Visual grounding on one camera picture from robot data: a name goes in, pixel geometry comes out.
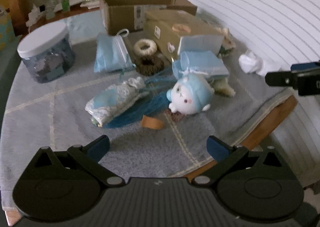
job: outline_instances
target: jar with white lid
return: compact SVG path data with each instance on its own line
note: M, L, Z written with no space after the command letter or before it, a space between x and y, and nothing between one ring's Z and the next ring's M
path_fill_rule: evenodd
M64 22L54 22L32 31L18 45L18 53L30 75L39 83L62 76L74 62Z

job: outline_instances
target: wooden table edge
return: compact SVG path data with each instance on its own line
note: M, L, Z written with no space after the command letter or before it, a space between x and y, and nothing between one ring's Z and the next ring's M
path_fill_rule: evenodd
M249 134L248 137L241 143L241 145L247 147L248 149L253 149L259 143L267 137L271 132L274 131L276 127L294 110L298 104L296 98L292 95L282 104L274 108ZM202 174L204 171L210 169L215 164L215 161L209 162L206 165L186 174L185 176L191 181L191 179ZM5 211L7 222L9 226L13 226L21 216L17 210Z

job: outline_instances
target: plush toy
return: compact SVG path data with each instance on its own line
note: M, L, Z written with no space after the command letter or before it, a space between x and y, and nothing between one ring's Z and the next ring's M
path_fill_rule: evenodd
M207 111L213 98L214 90L202 75L190 73L179 79L173 89L167 92L171 102L171 112L196 114Z

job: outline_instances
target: orange paper piece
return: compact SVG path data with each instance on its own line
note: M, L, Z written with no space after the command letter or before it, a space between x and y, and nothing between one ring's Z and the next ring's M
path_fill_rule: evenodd
M159 119L143 115L141 127L159 130L164 128L164 123Z

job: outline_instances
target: screw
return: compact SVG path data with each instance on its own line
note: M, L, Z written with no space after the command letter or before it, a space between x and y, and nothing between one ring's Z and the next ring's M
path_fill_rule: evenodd
M120 185L122 183L122 181L123 181L123 179L118 176L112 176L107 179L107 183L109 185Z
M200 175L195 177L194 180L197 184L208 184L211 179L205 175Z

